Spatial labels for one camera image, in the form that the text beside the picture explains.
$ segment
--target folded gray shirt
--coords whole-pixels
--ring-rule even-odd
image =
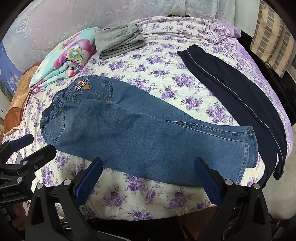
[[[96,30],[96,51],[100,58],[112,58],[145,44],[144,37],[136,23],[122,24],[120,26]]]

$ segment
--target beige striped cloth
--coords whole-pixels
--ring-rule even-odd
[[[250,49],[283,77],[295,57],[295,40],[278,14],[260,0],[258,21]]]

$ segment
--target floral blanket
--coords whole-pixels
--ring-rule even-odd
[[[143,29],[146,46],[108,60],[100,60],[94,54],[78,76],[95,74],[125,81],[196,119],[219,125],[238,125],[178,57],[178,50],[197,44],[241,71],[264,91],[284,123],[288,154],[291,152],[293,135],[289,119],[275,92],[237,41],[240,30],[217,20],[209,22],[187,17],[152,17],[136,22]],[[42,111],[50,105],[54,94],[73,80],[74,77],[50,84],[31,96],[22,127],[4,137],[4,141],[31,133],[35,140],[20,150],[23,157],[45,146],[39,127]],[[9,163],[13,163],[16,156],[17,153],[13,154]],[[32,190],[39,182],[46,186],[58,185],[66,178],[73,178],[89,164],[87,160],[58,151],[54,160],[36,172]],[[263,173],[264,164],[259,155],[257,166],[245,170],[241,185],[252,185]],[[203,188],[155,182],[105,168],[87,203],[80,208],[86,217],[91,218],[145,220],[182,215],[210,206],[212,204]],[[57,205],[57,210],[63,216],[60,205]]]
[[[33,91],[39,92],[49,84],[72,77],[82,70],[95,48],[96,30],[100,29],[84,29],[59,43],[41,62],[31,79]]]

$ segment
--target navy sweatpants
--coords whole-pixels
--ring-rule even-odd
[[[253,127],[265,164],[264,176],[258,183],[264,187],[273,171],[274,178],[279,179],[287,155],[286,134],[277,110],[263,91],[240,71],[197,45],[177,53],[188,70],[218,98],[239,125]]]

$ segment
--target jeans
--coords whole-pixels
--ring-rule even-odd
[[[223,178],[239,183],[257,162],[251,126],[220,126],[122,81],[78,77],[43,111],[47,144],[104,166],[163,183],[201,187],[193,163],[201,156]]]

